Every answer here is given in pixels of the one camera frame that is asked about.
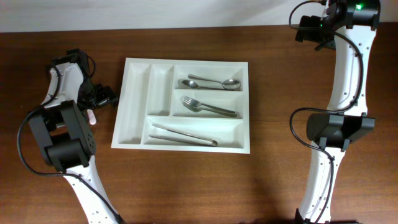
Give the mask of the silver tablespoon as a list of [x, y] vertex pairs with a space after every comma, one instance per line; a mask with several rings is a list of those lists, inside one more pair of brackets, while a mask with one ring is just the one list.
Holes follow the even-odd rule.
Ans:
[[218, 80], [212, 80], [209, 78], [198, 77], [193, 74], [188, 74], [188, 78], [193, 79], [193, 80], [219, 83], [225, 90], [238, 90], [241, 87], [241, 82], [237, 79], [227, 79], [225, 81], [220, 82]]
[[180, 80], [179, 84], [181, 85], [181, 87], [190, 88], [190, 89], [194, 89], [194, 90], [228, 90], [228, 91], [235, 91], [235, 90], [239, 90], [240, 89], [239, 86], [227, 86], [227, 87], [224, 86], [223, 88], [205, 87], [205, 86], [200, 86], [199, 84], [195, 83], [192, 80]]

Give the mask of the pink plastic knife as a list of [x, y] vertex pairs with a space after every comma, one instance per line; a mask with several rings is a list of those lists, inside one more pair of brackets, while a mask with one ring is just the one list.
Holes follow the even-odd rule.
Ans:
[[95, 114], [94, 114], [93, 110], [88, 109], [86, 112], [87, 112], [87, 115], [88, 115], [88, 121], [89, 121], [89, 123], [90, 123], [91, 125], [95, 125], [96, 122], [97, 122], [97, 120], [96, 120], [96, 117], [95, 117]]

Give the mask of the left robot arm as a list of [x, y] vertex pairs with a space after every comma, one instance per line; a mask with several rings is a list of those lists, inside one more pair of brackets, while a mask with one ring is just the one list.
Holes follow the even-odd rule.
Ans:
[[95, 61], [84, 51], [72, 49], [47, 67], [50, 85], [44, 101], [23, 120], [53, 177], [70, 184], [88, 223], [124, 223], [111, 205], [96, 169], [96, 142], [90, 126], [94, 110], [118, 105], [109, 86], [91, 81]]

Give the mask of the silver fork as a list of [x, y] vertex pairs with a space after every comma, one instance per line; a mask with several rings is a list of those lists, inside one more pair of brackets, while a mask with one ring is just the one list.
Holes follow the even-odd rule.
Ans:
[[195, 107], [206, 106], [206, 107], [208, 107], [208, 108], [220, 110], [220, 111], [226, 112], [226, 113], [235, 113], [235, 111], [226, 110], [226, 109], [223, 109], [223, 108], [219, 108], [219, 107], [215, 107], [215, 106], [211, 106], [211, 105], [208, 105], [208, 104], [201, 103], [200, 101], [195, 100], [195, 99], [193, 99], [193, 98], [190, 98], [190, 97], [188, 97], [188, 96], [183, 96], [183, 97], [182, 97], [182, 100], [183, 100], [184, 102], [188, 103], [189, 105], [192, 105], [192, 106], [195, 106]]
[[205, 110], [205, 111], [210, 111], [210, 112], [213, 112], [213, 113], [217, 113], [217, 114], [220, 114], [220, 115], [223, 115], [223, 116], [232, 117], [232, 118], [235, 118], [235, 117], [238, 116], [236, 113], [225, 112], [225, 111], [221, 111], [221, 110], [218, 110], [218, 109], [195, 107], [195, 106], [189, 105], [186, 102], [182, 102], [182, 104], [186, 108], [188, 108], [190, 111], [193, 111], [193, 112], [196, 112], [196, 113]]

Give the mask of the long metal tongs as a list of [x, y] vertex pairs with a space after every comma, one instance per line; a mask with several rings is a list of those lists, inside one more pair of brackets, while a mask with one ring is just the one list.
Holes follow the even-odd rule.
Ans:
[[173, 129], [170, 127], [162, 126], [159, 124], [152, 124], [153, 127], [157, 129], [161, 129], [165, 132], [172, 133], [172, 135], [164, 135], [164, 134], [150, 134], [150, 138], [161, 139], [165, 141], [172, 141], [178, 143], [184, 143], [189, 145], [196, 145], [196, 146], [209, 146], [209, 147], [216, 147], [218, 146], [218, 142], [214, 139], [201, 137], [198, 135], [194, 135], [192, 133], [180, 131], [177, 129]]

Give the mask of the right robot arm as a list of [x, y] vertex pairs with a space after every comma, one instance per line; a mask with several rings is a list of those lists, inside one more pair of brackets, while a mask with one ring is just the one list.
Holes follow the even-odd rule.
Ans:
[[366, 80], [369, 55], [379, 25], [381, 3], [375, 0], [320, 1], [321, 16], [302, 16], [297, 42], [317, 43], [316, 50], [336, 52], [333, 89], [325, 110], [307, 107], [308, 141], [311, 149], [307, 188], [294, 222], [331, 222], [331, 198], [341, 162], [349, 145], [369, 134], [376, 120], [368, 116]]

